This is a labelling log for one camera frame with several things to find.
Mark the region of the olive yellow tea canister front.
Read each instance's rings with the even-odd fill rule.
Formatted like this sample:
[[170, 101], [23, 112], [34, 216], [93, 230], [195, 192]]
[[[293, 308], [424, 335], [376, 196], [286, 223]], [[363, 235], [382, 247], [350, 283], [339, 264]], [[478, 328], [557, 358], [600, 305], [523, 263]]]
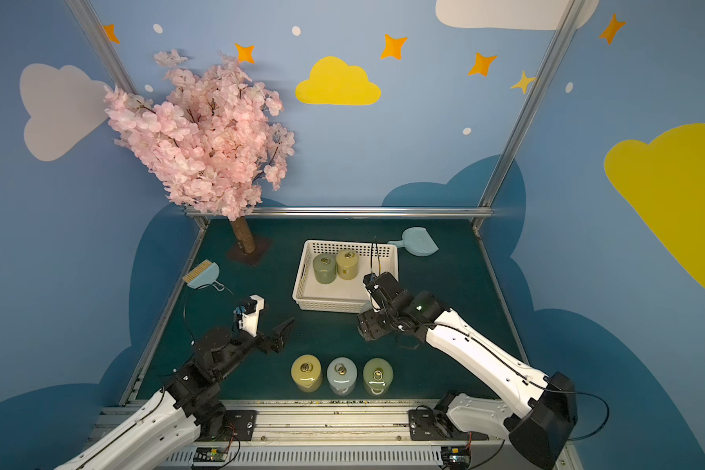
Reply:
[[312, 354], [299, 356], [292, 365], [291, 377], [302, 392], [315, 392], [323, 382], [323, 370], [319, 359]]

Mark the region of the green tea canister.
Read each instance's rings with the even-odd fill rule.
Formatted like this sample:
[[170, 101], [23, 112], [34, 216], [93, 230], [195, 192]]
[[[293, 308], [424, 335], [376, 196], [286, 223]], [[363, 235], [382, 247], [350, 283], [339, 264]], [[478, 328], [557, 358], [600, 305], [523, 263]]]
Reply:
[[381, 397], [390, 389], [394, 370], [384, 358], [372, 358], [366, 362], [362, 372], [365, 391], [373, 397]]
[[331, 284], [337, 276], [336, 256], [319, 254], [313, 259], [313, 274], [319, 284]]

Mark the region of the yellow tea canister back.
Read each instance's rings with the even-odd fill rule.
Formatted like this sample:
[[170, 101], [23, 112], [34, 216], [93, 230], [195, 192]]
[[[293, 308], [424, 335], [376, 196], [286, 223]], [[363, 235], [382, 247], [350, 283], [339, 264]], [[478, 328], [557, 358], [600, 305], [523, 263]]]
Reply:
[[354, 280], [358, 276], [360, 256], [355, 250], [347, 249], [336, 255], [337, 275], [343, 280]]

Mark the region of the white perforated plastic basket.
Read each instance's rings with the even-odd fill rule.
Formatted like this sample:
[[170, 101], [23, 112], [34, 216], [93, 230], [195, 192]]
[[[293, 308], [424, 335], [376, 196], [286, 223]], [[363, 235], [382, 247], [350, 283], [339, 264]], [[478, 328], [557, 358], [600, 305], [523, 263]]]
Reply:
[[[319, 256], [336, 262], [338, 254], [358, 255], [358, 273], [353, 279], [342, 279], [338, 273], [327, 284], [315, 275], [313, 261]], [[363, 313], [371, 308], [363, 278], [367, 274], [390, 272], [399, 278], [399, 250], [392, 244], [307, 240], [299, 264], [292, 298], [303, 311], [325, 313]]]

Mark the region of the pale blue tea canister front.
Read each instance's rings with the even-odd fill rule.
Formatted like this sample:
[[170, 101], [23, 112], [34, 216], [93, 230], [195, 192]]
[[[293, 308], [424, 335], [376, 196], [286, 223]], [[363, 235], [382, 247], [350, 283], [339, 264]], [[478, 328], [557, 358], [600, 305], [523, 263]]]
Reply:
[[335, 358], [327, 367], [327, 381], [337, 396], [347, 396], [354, 391], [358, 381], [358, 368], [349, 358]]

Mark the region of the green tea canister back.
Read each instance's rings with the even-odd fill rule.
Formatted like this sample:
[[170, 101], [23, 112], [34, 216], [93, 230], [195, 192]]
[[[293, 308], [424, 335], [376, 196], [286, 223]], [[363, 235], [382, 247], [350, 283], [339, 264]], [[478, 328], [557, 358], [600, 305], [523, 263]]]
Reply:
[[331, 284], [337, 276], [336, 256], [319, 254], [313, 259], [313, 274], [319, 284]]

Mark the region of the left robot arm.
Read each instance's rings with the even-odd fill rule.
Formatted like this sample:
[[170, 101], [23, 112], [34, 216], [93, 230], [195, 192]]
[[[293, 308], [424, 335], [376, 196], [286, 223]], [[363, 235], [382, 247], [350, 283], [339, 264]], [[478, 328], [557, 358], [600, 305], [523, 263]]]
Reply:
[[154, 469], [181, 448], [229, 428], [221, 382], [254, 351], [281, 352], [295, 319], [255, 334], [215, 327], [193, 345], [191, 358], [126, 421], [61, 469]]

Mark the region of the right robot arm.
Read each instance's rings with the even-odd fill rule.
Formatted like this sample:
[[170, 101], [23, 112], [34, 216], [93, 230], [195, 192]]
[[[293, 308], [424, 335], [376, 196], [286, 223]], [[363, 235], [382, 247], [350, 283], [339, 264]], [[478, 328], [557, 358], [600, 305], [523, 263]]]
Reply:
[[505, 439], [538, 468], [554, 468], [578, 422], [577, 390], [569, 377], [521, 362], [433, 294], [411, 295], [390, 272], [367, 274], [363, 285], [372, 301], [358, 315], [364, 340], [413, 336], [450, 356], [499, 397], [494, 405], [464, 393], [444, 398], [440, 405], [450, 425]]

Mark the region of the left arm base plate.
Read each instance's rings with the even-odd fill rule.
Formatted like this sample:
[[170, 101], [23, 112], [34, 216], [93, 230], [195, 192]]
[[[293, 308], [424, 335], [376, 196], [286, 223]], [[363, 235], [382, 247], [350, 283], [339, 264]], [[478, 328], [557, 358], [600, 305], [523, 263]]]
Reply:
[[215, 417], [210, 439], [226, 442], [237, 438], [242, 443], [251, 442], [256, 430], [258, 411], [252, 409], [227, 409]]

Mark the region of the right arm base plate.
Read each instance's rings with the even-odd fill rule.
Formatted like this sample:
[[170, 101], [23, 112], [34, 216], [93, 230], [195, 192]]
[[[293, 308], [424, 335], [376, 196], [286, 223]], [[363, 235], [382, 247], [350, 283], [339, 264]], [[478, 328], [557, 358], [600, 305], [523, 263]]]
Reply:
[[412, 441], [489, 441], [483, 433], [459, 431], [447, 416], [438, 410], [419, 405], [407, 411], [409, 436]]

